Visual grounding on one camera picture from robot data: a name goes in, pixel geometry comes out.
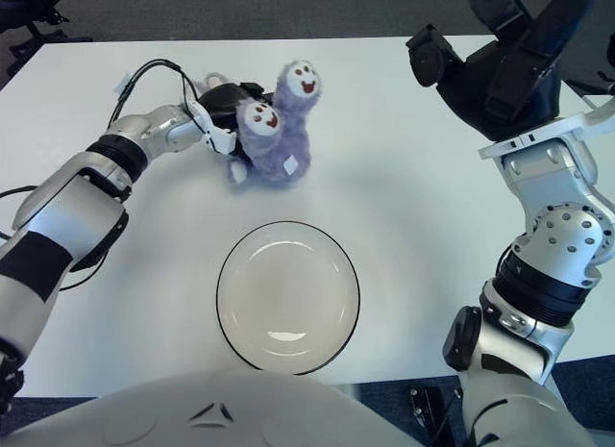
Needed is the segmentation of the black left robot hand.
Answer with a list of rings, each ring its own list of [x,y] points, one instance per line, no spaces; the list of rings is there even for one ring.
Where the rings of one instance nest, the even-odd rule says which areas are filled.
[[[257,83],[237,84],[230,82],[222,74],[210,73],[201,84],[201,91],[199,103],[209,113],[213,124],[222,130],[236,133],[235,147],[231,155],[247,160],[248,156],[239,141],[236,110],[241,101],[263,100],[264,88]]]

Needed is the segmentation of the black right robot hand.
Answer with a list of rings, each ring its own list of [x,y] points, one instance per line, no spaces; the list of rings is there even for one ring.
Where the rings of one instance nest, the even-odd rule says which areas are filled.
[[[531,16],[521,0],[469,0],[494,40],[462,59],[431,24],[406,43],[417,82],[493,142],[559,114],[560,57],[594,0],[552,0]]]

